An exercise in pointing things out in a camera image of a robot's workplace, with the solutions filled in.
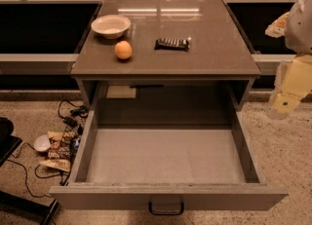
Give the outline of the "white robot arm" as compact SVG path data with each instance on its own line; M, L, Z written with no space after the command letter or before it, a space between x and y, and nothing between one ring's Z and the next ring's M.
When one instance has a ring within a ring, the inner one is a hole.
M269 99L267 116L289 117L312 91L312 0L297 0L291 10L274 20L265 30L270 37L285 37L286 47L296 56L278 66L275 89Z

